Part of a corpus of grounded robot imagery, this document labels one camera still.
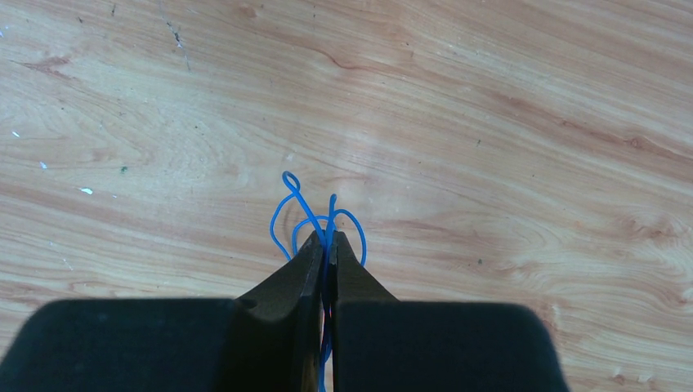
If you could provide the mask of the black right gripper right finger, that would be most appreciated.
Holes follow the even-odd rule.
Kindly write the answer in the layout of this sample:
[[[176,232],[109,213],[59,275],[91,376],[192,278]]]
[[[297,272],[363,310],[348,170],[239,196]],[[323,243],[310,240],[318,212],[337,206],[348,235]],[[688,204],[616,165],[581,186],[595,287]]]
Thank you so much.
[[[329,260],[337,391],[566,391],[552,338],[526,306],[401,301],[342,232]]]

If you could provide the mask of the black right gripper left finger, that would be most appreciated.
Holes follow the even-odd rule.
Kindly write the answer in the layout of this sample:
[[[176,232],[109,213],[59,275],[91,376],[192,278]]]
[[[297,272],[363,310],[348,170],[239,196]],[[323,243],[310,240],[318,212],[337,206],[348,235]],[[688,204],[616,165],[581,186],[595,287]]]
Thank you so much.
[[[242,296],[53,301],[1,362],[4,391],[314,391],[316,234]]]

